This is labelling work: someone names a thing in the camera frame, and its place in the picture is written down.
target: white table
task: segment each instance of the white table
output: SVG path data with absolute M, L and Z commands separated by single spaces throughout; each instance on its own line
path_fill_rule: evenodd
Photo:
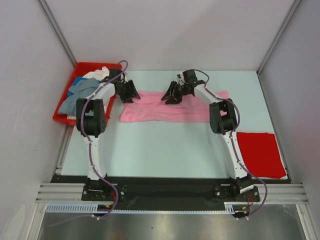
M 165 92 L 179 71 L 127 71 L 138 91 Z M 238 106 L 237 131 L 273 133 L 267 106 L 254 71 L 207 71 L 212 91 L 228 91 Z M 197 73 L 198 79 L 206 77 Z M 123 104 L 117 97 L 103 136 L 108 176 L 228 178 L 227 155 L 209 123 L 119 122 Z M 86 176 L 88 160 L 83 137 L 75 127 L 62 175 Z

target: white wall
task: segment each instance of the white wall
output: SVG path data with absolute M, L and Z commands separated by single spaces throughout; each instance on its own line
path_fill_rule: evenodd
M 1 235 L 22 204 L 25 231 L 49 180 L 64 130 L 52 115 L 73 67 L 35 0 L 1 1 L 0 32 Z
M 320 225 L 320 1 L 305 0 L 262 82 L 293 180 L 303 183 Z
M 293 0 L 47 0 L 77 61 L 250 70 Z

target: folded pink fabric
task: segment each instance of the folded pink fabric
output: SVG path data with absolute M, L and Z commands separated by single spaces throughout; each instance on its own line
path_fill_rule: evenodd
M 124 104 L 120 122 L 133 123 L 145 121 L 167 121 L 207 123 L 209 122 L 209 106 L 201 99 L 186 95 L 179 104 L 166 105 L 161 101 L 165 92 L 139 91 L 141 99 L 133 98 L 133 103 Z M 228 92 L 216 92 L 221 98 L 228 98 Z

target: white cloth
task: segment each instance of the white cloth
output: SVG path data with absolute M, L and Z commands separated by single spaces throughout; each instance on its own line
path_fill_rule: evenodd
M 97 69 L 95 71 L 90 71 L 83 78 L 86 79 L 97 79 L 99 81 L 103 80 L 105 77 L 109 76 L 109 69 L 106 66 L 103 66 L 102 69 Z

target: white vent strip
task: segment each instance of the white vent strip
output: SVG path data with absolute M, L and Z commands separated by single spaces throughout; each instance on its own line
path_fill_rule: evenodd
M 216 211 L 153 211 L 153 210 L 114 210 L 117 214 L 234 214 L 231 204 L 225 204 L 225 210 Z M 103 214 L 108 211 L 98 211 L 97 203 L 50 203 L 47 213 Z

